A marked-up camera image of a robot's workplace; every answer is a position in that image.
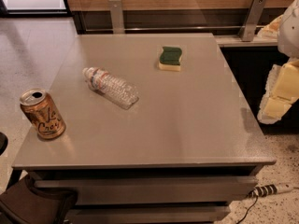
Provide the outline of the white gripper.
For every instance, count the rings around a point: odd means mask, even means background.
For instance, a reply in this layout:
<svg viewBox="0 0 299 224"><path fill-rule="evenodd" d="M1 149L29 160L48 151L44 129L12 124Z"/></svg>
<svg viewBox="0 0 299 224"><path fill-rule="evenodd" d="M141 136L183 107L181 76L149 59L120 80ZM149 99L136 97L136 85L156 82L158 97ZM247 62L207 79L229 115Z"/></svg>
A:
<svg viewBox="0 0 299 224"><path fill-rule="evenodd" d="M299 58L299 0L294 0L283 16L278 16L265 25L257 36L278 38L278 50L281 53L289 58ZM258 121L263 124L276 123L298 99L299 60L288 60L282 66L274 64L266 80Z"/></svg>

